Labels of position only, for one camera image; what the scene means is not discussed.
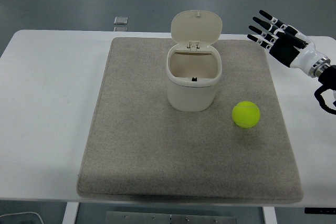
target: yellow tennis ball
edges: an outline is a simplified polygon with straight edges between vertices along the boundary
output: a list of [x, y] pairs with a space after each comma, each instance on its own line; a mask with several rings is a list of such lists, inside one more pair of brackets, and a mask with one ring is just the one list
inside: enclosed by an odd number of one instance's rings
[[249, 101], [240, 102], [232, 110], [232, 119], [239, 127], [251, 128], [259, 122], [259, 108]]

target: trash can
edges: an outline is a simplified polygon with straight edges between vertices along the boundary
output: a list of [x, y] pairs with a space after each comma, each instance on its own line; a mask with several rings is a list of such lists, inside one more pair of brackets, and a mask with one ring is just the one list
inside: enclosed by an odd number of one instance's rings
[[171, 26], [173, 46], [166, 60], [169, 103], [180, 111], [202, 111], [214, 100], [222, 76], [222, 61], [211, 46], [222, 32], [222, 20], [204, 10], [177, 14]]

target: trash can lid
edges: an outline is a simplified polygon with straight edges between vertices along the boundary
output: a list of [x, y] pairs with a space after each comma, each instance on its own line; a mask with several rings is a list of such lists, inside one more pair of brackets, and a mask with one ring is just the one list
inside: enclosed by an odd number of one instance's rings
[[215, 43], [222, 32], [222, 20], [206, 10], [186, 10], [177, 14], [171, 26], [173, 40], [178, 44], [189, 45], [198, 42], [200, 46]]

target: lid hinge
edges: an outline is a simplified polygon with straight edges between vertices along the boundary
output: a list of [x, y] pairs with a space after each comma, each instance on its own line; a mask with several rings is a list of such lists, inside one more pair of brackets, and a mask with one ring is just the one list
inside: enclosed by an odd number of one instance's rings
[[199, 49], [199, 41], [189, 41], [187, 48], [190, 49], [190, 51], [196, 51]]

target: robotic arm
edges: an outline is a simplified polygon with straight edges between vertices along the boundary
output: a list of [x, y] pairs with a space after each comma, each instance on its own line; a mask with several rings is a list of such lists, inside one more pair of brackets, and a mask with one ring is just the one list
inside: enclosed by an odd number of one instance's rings
[[250, 34], [247, 37], [268, 49], [269, 53], [285, 66], [299, 68], [306, 75], [317, 77], [322, 86], [315, 91], [314, 95], [325, 111], [336, 115], [336, 110], [329, 108], [322, 96], [323, 92], [331, 89], [334, 90], [336, 99], [336, 65], [330, 65], [330, 59], [315, 50], [313, 41], [294, 27], [285, 25], [263, 10], [259, 13], [271, 24], [257, 17], [253, 17], [253, 20], [269, 33], [249, 26], [249, 29], [261, 35], [263, 39]]

